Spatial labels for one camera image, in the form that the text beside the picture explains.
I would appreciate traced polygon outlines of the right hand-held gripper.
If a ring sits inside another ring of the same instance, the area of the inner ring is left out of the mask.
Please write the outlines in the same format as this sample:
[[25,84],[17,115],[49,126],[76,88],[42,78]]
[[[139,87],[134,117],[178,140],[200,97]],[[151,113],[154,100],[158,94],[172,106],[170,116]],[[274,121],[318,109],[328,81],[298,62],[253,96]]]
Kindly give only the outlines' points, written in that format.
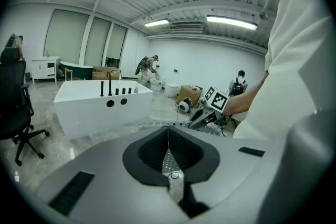
[[189,129],[199,129],[208,123],[225,126],[229,119],[224,116],[224,109],[229,100],[224,92],[214,86],[210,86],[204,96],[204,107],[199,108],[189,119]]

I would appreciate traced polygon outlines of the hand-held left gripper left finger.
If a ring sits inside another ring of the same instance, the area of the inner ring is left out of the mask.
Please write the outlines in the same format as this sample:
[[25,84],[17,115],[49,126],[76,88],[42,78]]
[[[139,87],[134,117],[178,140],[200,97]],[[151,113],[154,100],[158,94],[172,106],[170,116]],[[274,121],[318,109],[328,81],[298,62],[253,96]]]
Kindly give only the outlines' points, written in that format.
[[142,178],[162,175],[164,155],[159,144],[146,148],[153,170],[139,158],[138,149],[124,154],[135,142],[146,142],[167,130],[166,126],[145,129],[99,143],[54,171],[39,186],[39,198],[72,223],[183,223],[188,215],[169,194],[169,180],[146,185],[125,168],[131,162]]

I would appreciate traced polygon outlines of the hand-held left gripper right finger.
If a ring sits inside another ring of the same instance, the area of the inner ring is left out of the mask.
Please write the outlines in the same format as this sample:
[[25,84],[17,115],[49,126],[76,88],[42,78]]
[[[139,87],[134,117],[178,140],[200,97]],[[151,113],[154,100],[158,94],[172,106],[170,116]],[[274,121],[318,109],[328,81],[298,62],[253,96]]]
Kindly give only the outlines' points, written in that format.
[[266,141],[243,140],[204,134],[180,126],[170,126],[169,145],[198,144],[203,157],[189,155],[198,161],[190,168],[202,182],[186,184],[185,209],[171,206],[170,219],[257,219],[269,182],[258,179],[260,163],[269,146]]

